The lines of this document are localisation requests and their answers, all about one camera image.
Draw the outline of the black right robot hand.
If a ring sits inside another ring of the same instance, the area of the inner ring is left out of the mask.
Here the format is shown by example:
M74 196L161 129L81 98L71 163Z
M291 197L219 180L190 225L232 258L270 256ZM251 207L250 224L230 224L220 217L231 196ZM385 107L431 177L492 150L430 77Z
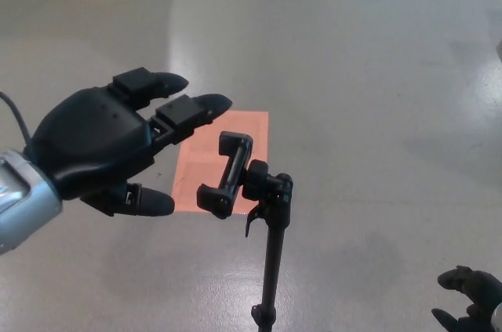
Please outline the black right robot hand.
M439 308L432 315L447 331L501 331L501 281L488 272L457 265L438 277L438 284L468 297L465 317L456 319Z

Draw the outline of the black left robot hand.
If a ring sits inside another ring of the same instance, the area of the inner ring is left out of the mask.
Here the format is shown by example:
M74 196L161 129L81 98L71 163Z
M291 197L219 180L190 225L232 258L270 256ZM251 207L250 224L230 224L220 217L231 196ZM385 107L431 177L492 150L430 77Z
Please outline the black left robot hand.
M58 196L80 199L110 217L173 213L170 195L129 179L153 165L163 148L188 139L230 109L230 99L211 93L180 95L149 119L139 114L152 100L166 99L187 85L180 75L139 67L59 103L32 136L38 167Z

